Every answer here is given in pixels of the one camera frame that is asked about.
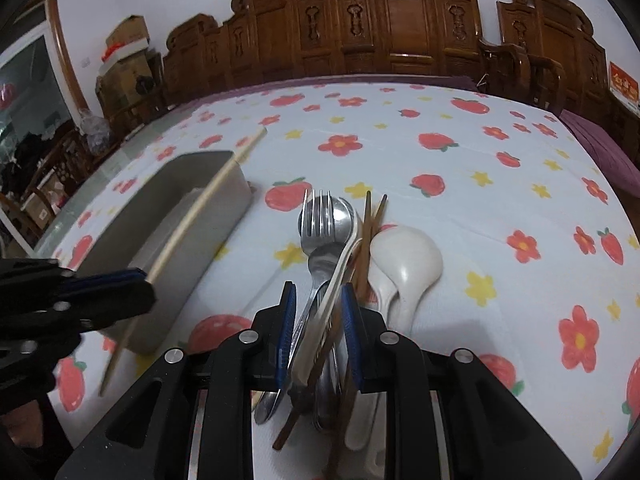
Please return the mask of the person's left hand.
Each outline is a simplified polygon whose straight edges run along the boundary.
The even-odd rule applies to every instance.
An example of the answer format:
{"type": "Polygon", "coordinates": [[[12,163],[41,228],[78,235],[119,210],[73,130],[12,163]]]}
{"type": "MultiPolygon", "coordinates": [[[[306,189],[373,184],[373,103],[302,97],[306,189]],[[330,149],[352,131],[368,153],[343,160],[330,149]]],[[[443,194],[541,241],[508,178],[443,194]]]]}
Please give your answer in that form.
{"type": "Polygon", "coordinates": [[[2,415],[1,425],[19,448],[40,448],[43,444],[43,422],[36,400],[2,415]]]}

